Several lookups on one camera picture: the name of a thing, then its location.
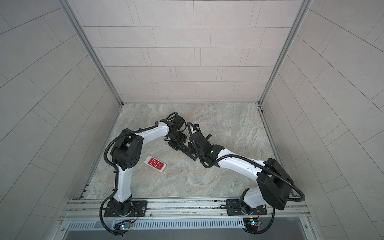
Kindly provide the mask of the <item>black remote control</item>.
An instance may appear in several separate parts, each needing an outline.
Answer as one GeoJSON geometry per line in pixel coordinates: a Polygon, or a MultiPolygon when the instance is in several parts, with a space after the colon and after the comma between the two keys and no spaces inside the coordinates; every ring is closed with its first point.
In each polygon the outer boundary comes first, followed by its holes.
{"type": "Polygon", "coordinates": [[[181,142],[177,142],[177,141],[169,141],[168,142],[168,145],[173,148],[174,150],[176,151],[181,151],[183,152],[186,156],[188,156],[189,158],[191,158],[192,160],[196,160],[198,158],[198,156],[196,154],[191,154],[190,153],[190,150],[189,150],[189,147],[187,147],[186,145],[184,145],[183,143],[181,142]]]}

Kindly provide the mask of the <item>red white remote control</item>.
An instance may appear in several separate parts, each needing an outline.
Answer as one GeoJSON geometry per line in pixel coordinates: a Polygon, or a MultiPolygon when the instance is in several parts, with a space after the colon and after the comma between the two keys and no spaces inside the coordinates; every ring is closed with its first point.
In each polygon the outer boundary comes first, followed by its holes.
{"type": "Polygon", "coordinates": [[[167,166],[164,162],[152,156],[148,156],[145,159],[145,165],[157,170],[158,172],[163,172],[165,167],[167,166]]]}

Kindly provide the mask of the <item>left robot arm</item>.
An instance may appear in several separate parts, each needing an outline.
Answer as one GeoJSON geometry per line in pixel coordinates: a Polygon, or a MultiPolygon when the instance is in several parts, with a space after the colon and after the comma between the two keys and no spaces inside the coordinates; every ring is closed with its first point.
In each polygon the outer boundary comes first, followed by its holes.
{"type": "Polygon", "coordinates": [[[151,127],[139,130],[122,130],[120,135],[105,150],[105,154],[111,154],[112,163],[116,171],[112,202],[123,205],[131,201],[133,168],[140,160],[143,146],[163,137],[170,141],[181,141],[184,143],[181,128],[185,126],[186,121],[174,112],[166,119],[157,121],[151,127]]]}

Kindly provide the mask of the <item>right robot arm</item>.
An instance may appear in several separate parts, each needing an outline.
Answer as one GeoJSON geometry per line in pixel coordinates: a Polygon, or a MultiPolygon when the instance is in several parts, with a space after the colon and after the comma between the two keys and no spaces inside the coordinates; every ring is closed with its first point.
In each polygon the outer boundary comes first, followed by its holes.
{"type": "Polygon", "coordinates": [[[246,189],[239,199],[240,209],[250,215],[258,207],[269,205],[284,210],[287,202],[301,202],[304,194],[294,185],[292,178],[273,158],[257,161],[235,154],[220,145],[212,145],[210,136],[204,137],[198,124],[187,123],[190,146],[201,164],[209,169],[220,167],[235,171],[257,183],[254,189],[246,189]]]}

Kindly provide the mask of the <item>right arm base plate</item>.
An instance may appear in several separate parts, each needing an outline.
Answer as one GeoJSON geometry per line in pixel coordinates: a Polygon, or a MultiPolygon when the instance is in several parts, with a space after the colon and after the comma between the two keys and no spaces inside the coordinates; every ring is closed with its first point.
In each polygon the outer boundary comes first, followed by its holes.
{"type": "Polygon", "coordinates": [[[238,199],[227,199],[224,209],[228,216],[265,216],[268,214],[266,205],[258,206],[255,209],[244,207],[238,199]]]}

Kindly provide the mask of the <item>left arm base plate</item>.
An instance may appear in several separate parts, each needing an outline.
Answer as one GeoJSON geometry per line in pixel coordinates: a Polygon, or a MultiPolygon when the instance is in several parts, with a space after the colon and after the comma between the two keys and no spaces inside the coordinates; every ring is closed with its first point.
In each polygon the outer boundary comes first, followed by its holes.
{"type": "Polygon", "coordinates": [[[147,206],[147,201],[126,201],[120,203],[113,199],[112,203],[108,203],[107,207],[104,208],[104,217],[144,217],[147,206]]]}

